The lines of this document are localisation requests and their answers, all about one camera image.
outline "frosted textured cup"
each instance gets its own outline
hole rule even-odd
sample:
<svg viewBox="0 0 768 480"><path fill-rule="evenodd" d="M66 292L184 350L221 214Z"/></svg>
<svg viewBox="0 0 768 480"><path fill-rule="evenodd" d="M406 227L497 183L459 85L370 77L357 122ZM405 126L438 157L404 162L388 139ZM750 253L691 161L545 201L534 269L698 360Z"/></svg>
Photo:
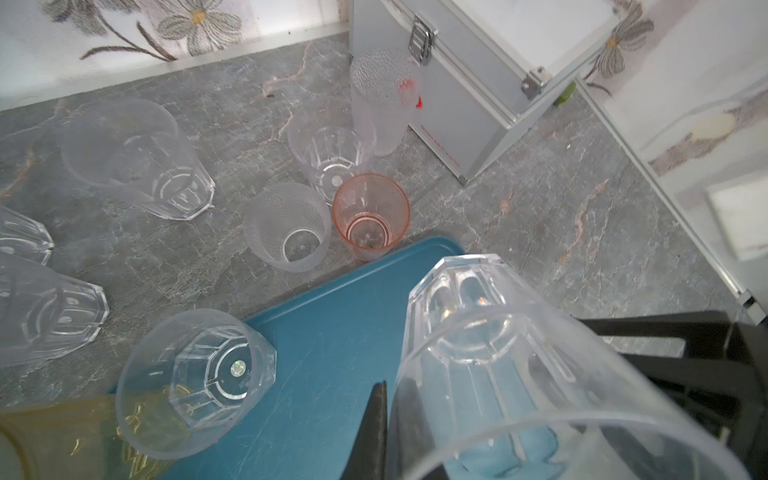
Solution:
<svg viewBox="0 0 768 480"><path fill-rule="evenodd" d="M160 218L191 220L214 198L214 181L189 140L151 101L109 101L75 118L61 155L77 179Z"/></svg>
<svg viewBox="0 0 768 480"><path fill-rule="evenodd" d="M376 127L373 154L391 154L419 103L421 66L406 50L368 50L352 60L349 76L355 127L359 129L370 116Z"/></svg>
<svg viewBox="0 0 768 480"><path fill-rule="evenodd" d="M0 252L45 265L53 246L51 235L42 223L0 207Z"/></svg>
<svg viewBox="0 0 768 480"><path fill-rule="evenodd" d="M245 204L243 235L251 251L269 265L306 272L328 253L331 214L311 187L272 185Z"/></svg>
<svg viewBox="0 0 768 480"><path fill-rule="evenodd" d="M388 480L749 478L496 255L446 257L411 291L386 446Z"/></svg>
<svg viewBox="0 0 768 480"><path fill-rule="evenodd" d="M411 207L406 193L389 178L362 174L346 182L333 201L333 222L358 260L375 260L406 234Z"/></svg>
<svg viewBox="0 0 768 480"><path fill-rule="evenodd" d="M188 310L133 349L118 381L121 435L150 458L173 460L215 443L275 383L277 353L228 313Z"/></svg>
<svg viewBox="0 0 768 480"><path fill-rule="evenodd" d="M93 341L108 314L100 286L0 253L0 366L67 355Z"/></svg>
<svg viewBox="0 0 768 480"><path fill-rule="evenodd" d="M361 114L354 125L352 104L345 98L305 103L288 129L293 156L329 205L341 184L367 170L375 144L373 121Z"/></svg>

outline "marble surface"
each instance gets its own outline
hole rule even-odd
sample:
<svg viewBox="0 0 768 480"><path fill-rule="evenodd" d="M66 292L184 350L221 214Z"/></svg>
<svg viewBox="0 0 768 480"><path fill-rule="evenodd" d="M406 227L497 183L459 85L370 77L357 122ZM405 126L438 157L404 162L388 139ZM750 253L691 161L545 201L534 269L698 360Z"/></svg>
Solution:
<svg viewBox="0 0 768 480"><path fill-rule="evenodd" d="M335 35L0 112L0 204L44 223L56 242L49 266L104 287L112 310L84 348L0 370L0 406L106 392L131 349L164 317L214 308L245 318L359 265L334 233L328 255L308 273L267 266L247 248L241 212L266 185L306 183L286 126L304 101L348 92L347 51L346 34ZM63 123L123 96L155 101L175 116L216 181L212 210L190 222L162 220L65 170ZM548 111L467 187L411 131L374 169L394 178L412 202L400 247L446 235L469 253L498 253L573 316L717 309L742 318L577 95Z"/></svg>

